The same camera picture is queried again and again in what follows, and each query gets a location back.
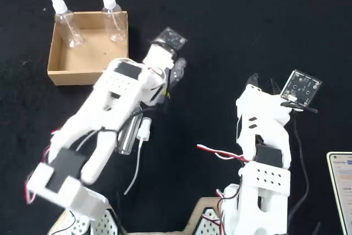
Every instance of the cardboard box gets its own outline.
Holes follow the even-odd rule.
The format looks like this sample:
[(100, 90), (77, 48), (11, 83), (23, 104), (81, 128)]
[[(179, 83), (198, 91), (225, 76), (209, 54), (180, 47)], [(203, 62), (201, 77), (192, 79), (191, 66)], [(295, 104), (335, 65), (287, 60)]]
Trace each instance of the cardboard box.
[(101, 12), (75, 12), (75, 19), (81, 29), (84, 43), (69, 48), (62, 40), (57, 25), (54, 25), (51, 42), (48, 76), (55, 85), (94, 84), (109, 62), (115, 58), (128, 57), (128, 18), (122, 11), (126, 25), (126, 40), (112, 42), (105, 32)]

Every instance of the phone screen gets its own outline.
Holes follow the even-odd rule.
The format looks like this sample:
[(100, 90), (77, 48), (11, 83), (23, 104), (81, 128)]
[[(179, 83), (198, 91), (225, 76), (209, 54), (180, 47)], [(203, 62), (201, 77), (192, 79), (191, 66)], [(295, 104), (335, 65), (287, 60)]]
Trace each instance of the phone screen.
[(331, 154), (331, 168), (348, 235), (352, 234), (352, 155)]

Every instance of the smartphone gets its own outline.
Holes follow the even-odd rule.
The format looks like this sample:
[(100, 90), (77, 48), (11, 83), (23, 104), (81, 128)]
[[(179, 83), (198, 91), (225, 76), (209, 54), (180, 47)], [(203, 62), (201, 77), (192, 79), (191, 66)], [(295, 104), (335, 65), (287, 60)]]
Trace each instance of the smartphone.
[(352, 235), (352, 152), (326, 155), (344, 235)]

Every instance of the robotic arm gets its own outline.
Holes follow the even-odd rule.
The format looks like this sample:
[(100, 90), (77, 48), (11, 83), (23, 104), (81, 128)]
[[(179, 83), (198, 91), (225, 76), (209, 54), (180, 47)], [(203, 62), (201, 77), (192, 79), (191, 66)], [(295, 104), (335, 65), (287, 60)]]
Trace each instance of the robotic arm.
[(254, 75), (236, 100), (237, 143), (247, 163), (238, 172), (240, 184), (224, 190), (221, 218), (226, 235), (287, 233), (291, 153), (284, 126), (292, 110), (316, 112), (307, 106), (321, 83), (294, 70), (281, 94), (270, 95), (259, 88)]
[[(142, 63), (128, 58), (112, 60), (82, 107), (52, 137), (48, 164), (41, 162), (37, 166), (27, 183), (28, 190), (76, 214), (98, 220), (108, 208), (108, 200), (84, 184), (96, 181), (117, 147), (118, 135), (130, 129), (131, 118), (142, 115), (143, 111), (138, 111), (140, 102), (154, 106), (182, 77), (185, 61), (175, 62), (174, 57), (185, 42), (185, 38), (166, 28), (154, 40)], [(97, 145), (86, 157), (78, 152), (85, 140), (76, 150), (71, 146), (89, 132), (85, 140), (97, 134)], [(132, 147), (135, 134), (125, 139), (131, 141), (128, 144)]]

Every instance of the black tablecloth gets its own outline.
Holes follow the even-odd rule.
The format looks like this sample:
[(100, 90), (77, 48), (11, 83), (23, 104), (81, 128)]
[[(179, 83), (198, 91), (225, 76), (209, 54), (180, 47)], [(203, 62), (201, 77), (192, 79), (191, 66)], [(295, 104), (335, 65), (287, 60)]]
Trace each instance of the black tablecloth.
[[(73, 11), (100, 10), (101, 0), (66, 0)], [(290, 234), (341, 234), (326, 153), (349, 151), (352, 128), (350, 0), (118, 0), (129, 12), (130, 58), (141, 61), (150, 41), (170, 26), (189, 41), (184, 79), (172, 91), (169, 112), (155, 115), (142, 150), (140, 174), (123, 197), (136, 153), (113, 154), (93, 186), (117, 204), (129, 232), (183, 230), (202, 196), (238, 183), (237, 161), (223, 161), (196, 143), (240, 152), (235, 146), (235, 99), (254, 72), (283, 86), (293, 69), (323, 80), (301, 113), (311, 190)], [(25, 205), (23, 181), (39, 162), (50, 132), (74, 114), (91, 86), (54, 86), (46, 73), (53, 29), (50, 0), (0, 0), (0, 226), (2, 234), (44, 234), (61, 209), (40, 198)], [(294, 139), (289, 205), (305, 182)]]

